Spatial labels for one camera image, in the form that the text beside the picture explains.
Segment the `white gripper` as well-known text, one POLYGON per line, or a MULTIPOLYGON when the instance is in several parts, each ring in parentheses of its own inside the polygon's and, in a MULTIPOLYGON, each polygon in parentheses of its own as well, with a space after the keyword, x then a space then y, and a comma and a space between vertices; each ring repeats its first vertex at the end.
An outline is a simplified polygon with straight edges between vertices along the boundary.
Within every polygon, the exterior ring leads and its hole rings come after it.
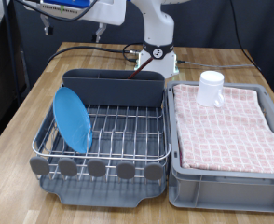
POLYGON ((53 27, 48 17, 65 21, 99 22, 98 30, 92 35, 92 41, 99 43, 107 24, 120 25, 125 20, 127 0, 21 0, 27 7, 38 9, 41 14, 46 35, 53 35, 53 27))

